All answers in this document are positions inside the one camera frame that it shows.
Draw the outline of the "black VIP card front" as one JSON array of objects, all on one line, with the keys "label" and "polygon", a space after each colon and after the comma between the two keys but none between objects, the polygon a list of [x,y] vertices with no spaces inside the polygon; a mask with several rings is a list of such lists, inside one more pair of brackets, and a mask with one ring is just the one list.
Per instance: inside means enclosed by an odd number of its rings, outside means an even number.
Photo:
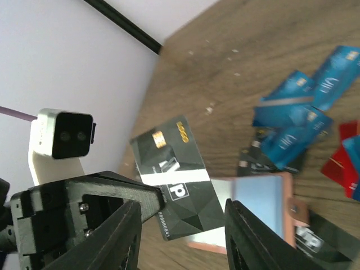
[{"label": "black VIP card front", "polygon": [[142,183],[161,189],[157,214],[164,240],[224,225],[224,211],[185,116],[179,115],[130,141]]}]

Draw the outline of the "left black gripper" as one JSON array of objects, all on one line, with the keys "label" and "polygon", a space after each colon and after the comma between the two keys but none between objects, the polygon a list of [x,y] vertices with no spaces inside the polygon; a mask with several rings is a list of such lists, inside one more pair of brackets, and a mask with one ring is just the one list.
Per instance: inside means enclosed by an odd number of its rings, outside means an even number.
[{"label": "left black gripper", "polygon": [[13,195],[1,221],[1,259],[16,252],[21,269],[45,269],[124,204],[104,191],[90,174]]}]

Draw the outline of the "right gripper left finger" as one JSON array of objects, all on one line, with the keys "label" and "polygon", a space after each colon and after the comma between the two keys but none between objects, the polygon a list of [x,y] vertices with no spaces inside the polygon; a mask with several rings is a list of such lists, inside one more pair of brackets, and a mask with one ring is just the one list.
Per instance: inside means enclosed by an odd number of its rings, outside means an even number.
[{"label": "right gripper left finger", "polygon": [[137,269],[141,229],[140,204],[128,201],[45,269]]}]

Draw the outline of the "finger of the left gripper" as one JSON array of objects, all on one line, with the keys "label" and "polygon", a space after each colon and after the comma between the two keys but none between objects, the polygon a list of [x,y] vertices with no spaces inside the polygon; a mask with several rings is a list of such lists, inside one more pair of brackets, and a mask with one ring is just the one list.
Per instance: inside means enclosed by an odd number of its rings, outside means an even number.
[{"label": "finger of the left gripper", "polygon": [[110,171],[94,173],[92,177],[101,186],[105,186],[104,196],[122,199],[123,202],[133,200],[140,203],[142,223],[165,208],[163,192],[158,187],[148,186]]}]

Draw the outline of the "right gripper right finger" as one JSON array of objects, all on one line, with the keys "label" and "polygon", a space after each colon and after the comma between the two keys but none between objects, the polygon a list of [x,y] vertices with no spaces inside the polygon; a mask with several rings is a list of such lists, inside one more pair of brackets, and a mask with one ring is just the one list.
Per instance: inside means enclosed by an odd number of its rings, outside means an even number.
[{"label": "right gripper right finger", "polygon": [[239,201],[224,212],[229,269],[317,269],[318,264],[285,242]]}]

